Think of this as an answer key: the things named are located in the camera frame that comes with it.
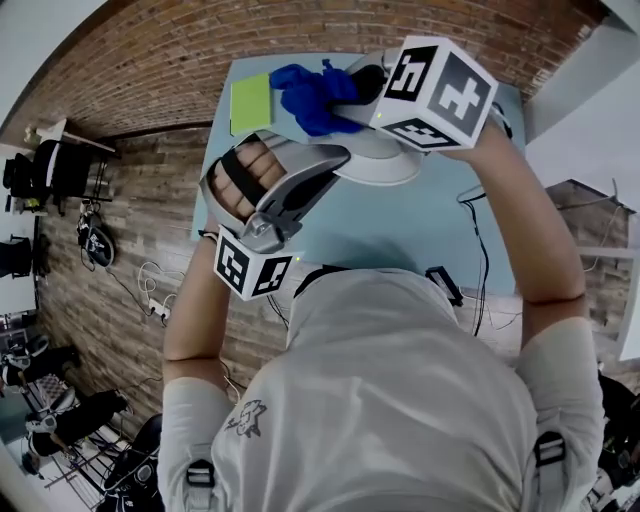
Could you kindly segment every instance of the shirt sleeve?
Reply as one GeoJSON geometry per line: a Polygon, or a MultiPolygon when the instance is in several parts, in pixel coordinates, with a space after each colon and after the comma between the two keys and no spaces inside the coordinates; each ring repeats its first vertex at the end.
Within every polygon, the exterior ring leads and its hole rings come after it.
{"type": "Polygon", "coordinates": [[[227,395],[202,379],[181,377],[164,388],[158,488],[167,510],[182,511],[187,468],[211,462],[211,444],[233,409],[227,395]]]}
{"type": "Polygon", "coordinates": [[[602,451],[604,409],[593,335],[585,318],[568,318],[535,336],[518,361],[531,393],[538,430],[562,434],[570,478],[567,499],[586,496],[602,451]]]}

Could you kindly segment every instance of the hand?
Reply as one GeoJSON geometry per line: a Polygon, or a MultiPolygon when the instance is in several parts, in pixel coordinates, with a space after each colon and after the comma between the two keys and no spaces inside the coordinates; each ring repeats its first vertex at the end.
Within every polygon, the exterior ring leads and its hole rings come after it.
{"type": "MultiPolygon", "coordinates": [[[[262,142],[248,142],[235,151],[240,163],[267,190],[285,175],[275,155],[262,142]]],[[[246,220],[255,212],[254,206],[231,181],[221,162],[216,165],[209,185],[218,202],[234,217],[246,220]]]]}
{"type": "Polygon", "coordinates": [[[493,119],[488,118],[487,124],[482,129],[480,137],[478,137],[476,145],[473,148],[459,149],[457,151],[442,151],[442,154],[452,160],[461,160],[473,165],[501,151],[505,141],[510,143],[509,138],[493,119]]]}

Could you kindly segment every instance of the power outlet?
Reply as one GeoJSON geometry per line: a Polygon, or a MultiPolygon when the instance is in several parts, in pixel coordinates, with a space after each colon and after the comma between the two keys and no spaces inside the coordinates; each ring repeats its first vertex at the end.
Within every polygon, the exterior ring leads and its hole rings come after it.
{"type": "Polygon", "coordinates": [[[169,309],[169,306],[165,306],[163,309],[162,304],[157,300],[149,299],[149,307],[151,309],[155,309],[154,313],[158,316],[162,316],[164,314],[165,320],[168,320],[169,315],[171,315],[171,310],[169,309]]]}

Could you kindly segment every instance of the strap buckle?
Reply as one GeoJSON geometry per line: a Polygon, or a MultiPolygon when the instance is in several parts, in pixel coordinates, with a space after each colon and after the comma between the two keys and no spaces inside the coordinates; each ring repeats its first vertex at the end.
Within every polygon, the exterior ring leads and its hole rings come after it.
{"type": "Polygon", "coordinates": [[[216,483],[213,477],[213,464],[204,459],[191,464],[187,469],[187,483],[191,487],[213,489],[216,483]]]}
{"type": "Polygon", "coordinates": [[[566,456],[564,438],[558,432],[545,432],[536,441],[534,453],[537,468],[561,462],[566,456]]]}

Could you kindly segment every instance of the person's right arm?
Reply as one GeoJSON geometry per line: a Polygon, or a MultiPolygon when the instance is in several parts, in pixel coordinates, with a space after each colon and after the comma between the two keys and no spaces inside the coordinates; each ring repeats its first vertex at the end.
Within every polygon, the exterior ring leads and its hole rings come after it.
{"type": "Polygon", "coordinates": [[[523,346],[563,320],[586,314],[585,279],[573,237],[520,151],[489,122],[468,162],[487,194],[523,299],[523,346]]]}

